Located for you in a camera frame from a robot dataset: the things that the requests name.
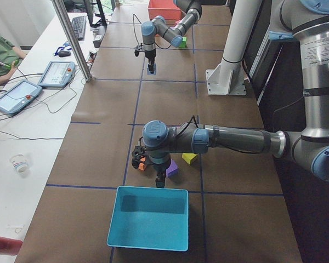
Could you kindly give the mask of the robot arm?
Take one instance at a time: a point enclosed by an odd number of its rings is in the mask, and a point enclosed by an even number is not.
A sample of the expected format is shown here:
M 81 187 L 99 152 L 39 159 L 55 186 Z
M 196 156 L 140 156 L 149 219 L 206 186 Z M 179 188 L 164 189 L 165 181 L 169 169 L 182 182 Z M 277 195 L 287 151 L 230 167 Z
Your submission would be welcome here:
M 144 52 L 149 60 L 148 74 L 156 73 L 155 36 L 159 35 L 178 47 L 188 29 L 202 16 L 203 5 L 223 5 L 225 1 L 173 1 L 185 16 L 174 27 L 166 25 L 162 16 L 141 24 L 143 43 L 135 55 Z M 132 153 L 132 166 L 137 168 L 142 158 L 156 170 L 156 187 L 164 188 L 166 170 L 171 164 L 170 153 L 206 153 L 208 148 L 223 147 L 247 154 L 272 153 L 286 158 L 329 183 L 329 1 L 271 1 L 269 39 L 299 41 L 303 75 L 303 96 L 278 109 L 277 98 L 271 92 L 259 105 L 267 128 L 275 130 L 277 112 L 304 100 L 305 128 L 297 131 L 277 131 L 220 127 L 196 123 L 192 116 L 187 124 L 167 128 L 161 121 L 151 121 L 143 128 L 141 138 Z M 209 95 L 238 95 L 243 84 L 240 62 L 254 28 L 262 1 L 236 1 L 230 31 L 221 63 L 206 71 Z
M 134 48 L 136 56 L 140 52 L 145 53 L 145 57 L 148 59 L 149 75 L 156 73 L 156 42 L 155 36 L 159 35 L 165 39 L 170 45 L 174 47 L 180 46 L 183 40 L 183 36 L 187 33 L 188 29 L 197 23 L 202 15 L 202 7 L 200 1 L 174 1 L 181 11 L 185 13 L 178 25 L 169 27 L 166 25 L 165 19 L 158 15 L 151 21 L 146 21 L 141 24 L 142 44 Z

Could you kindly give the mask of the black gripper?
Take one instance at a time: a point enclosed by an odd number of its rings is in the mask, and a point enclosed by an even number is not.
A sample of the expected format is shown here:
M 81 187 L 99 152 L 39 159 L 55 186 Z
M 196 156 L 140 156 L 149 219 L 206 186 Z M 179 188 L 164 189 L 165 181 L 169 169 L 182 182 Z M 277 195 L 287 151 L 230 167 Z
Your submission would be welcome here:
M 155 179 L 156 187 L 157 188 L 164 188 L 166 170 L 168 168 L 168 162 L 165 162 L 165 163 L 152 163 L 152 166 L 156 170 L 156 179 Z
M 156 57 L 156 50 L 146 50 L 145 51 L 145 57 L 148 58 L 148 73 L 154 73 L 155 72 L 155 57 Z

